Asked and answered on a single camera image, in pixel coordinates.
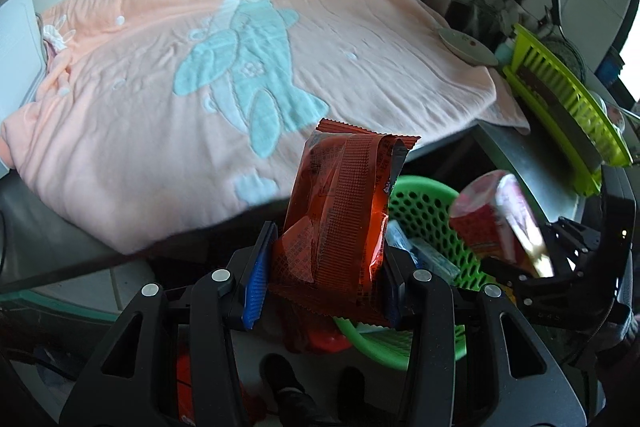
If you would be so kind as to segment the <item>red orange snack wrapper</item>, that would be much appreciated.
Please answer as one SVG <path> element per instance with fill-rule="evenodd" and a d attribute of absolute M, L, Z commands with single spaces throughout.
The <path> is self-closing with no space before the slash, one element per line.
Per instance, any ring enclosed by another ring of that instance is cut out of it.
<path fill-rule="evenodd" d="M 388 325 L 393 299 L 375 281 L 388 199 L 416 136 L 321 119 L 306 141 L 274 246 L 271 290 L 311 312 Z"/>

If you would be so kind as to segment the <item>orange drink plastic bottle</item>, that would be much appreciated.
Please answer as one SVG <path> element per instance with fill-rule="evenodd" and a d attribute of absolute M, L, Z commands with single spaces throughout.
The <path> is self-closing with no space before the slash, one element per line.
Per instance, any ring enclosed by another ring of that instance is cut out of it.
<path fill-rule="evenodd" d="M 449 224 L 477 257 L 493 257 L 533 277 L 554 270 L 540 226 L 518 179 L 494 170 L 465 187 L 449 207 Z"/>

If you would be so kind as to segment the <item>white blue milk carton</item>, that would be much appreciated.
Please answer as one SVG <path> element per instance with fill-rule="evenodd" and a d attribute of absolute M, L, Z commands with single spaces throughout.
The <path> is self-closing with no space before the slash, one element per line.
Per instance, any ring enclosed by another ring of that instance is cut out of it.
<path fill-rule="evenodd" d="M 423 269 L 437 274 L 448 284 L 460 274 L 460 269 L 443 254 L 421 237 L 408 239 L 407 235 L 396 220 L 387 223 L 385 238 L 390 246 L 408 251 L 418 269 Z"/>

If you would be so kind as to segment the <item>green perforated trash basket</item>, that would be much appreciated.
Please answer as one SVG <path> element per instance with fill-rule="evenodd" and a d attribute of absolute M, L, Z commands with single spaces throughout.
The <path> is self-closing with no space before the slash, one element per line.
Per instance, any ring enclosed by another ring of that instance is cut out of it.
<path fill-rule="evenodd" d="M 451 286 L 479 291 L 495 280 L 449 225 L 449 207 L 458 192 L 424 176 L 401 176 L 388 200 L 390 231 L 386 239 L 410 254 L 419 269 L 431 271 Z M 383 326 L 337 319 L 336 326 L 363 355 L 378 364 L 408 369 L 412 334 Z"/>

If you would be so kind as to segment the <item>red plastic stool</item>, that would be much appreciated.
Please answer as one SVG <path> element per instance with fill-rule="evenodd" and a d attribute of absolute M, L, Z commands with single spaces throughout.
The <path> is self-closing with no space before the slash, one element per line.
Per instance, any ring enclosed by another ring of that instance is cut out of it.
<path fill-rule="evenodd" d="M 336 355 L 350 347 L 352 343 L 340 332 L 334 322 L 326 317 L 300 319 L 293 325 L 291 334 L 285 334 L 291 340 L 291 350 L 306 355 Z M 193 386 L 189 339 L 178 343 L 176 361 L 176 380 L 178 397 L 178 418 L 183 425 L 194 426 Z"/>

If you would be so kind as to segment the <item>lime green dish rack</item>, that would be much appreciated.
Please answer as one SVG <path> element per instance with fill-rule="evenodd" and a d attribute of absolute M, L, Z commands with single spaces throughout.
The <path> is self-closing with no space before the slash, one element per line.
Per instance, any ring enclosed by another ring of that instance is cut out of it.
<path fill-rule="evenodd" d="M 631 165 L 631 153 L 601 104 L 520 24 L 514 26 L 513 55 L 503 72 L 565 154 L 577 194 L 587 197 L 600 192 L 602 166 Z"/>

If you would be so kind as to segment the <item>pink flower-pattern towel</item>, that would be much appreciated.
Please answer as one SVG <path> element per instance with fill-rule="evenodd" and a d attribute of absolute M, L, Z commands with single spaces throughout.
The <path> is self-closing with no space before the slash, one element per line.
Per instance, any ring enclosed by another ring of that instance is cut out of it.
<path fill-rule="evenodd" d="M 121 254 L 288 196 L 324 118 L 422 144 L 529 129 L 420 0 L 63 0 L 42 23 L 52 56 L 1 160 Z"/>

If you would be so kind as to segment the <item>white ceramic bowl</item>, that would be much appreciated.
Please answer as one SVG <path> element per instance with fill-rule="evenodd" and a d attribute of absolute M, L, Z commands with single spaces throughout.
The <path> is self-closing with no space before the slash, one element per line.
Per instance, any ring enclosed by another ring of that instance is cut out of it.
<path fill-rule="evenodd" d="M 440 28 L 438 35 L 444 46 L 466 64 L 485 67 L 498 66 L 495 54 L 483 43 L 464 32 L 451 28 Z"/>

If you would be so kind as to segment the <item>white microwave oven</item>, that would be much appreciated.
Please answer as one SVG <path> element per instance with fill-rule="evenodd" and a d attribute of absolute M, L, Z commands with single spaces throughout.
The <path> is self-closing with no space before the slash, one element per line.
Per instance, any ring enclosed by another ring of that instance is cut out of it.
<path fill-rule="evenodd" d="M 47 63 L 32 0 L 8 0 L 1 5 L 1 118 L 32 101 Z"/>

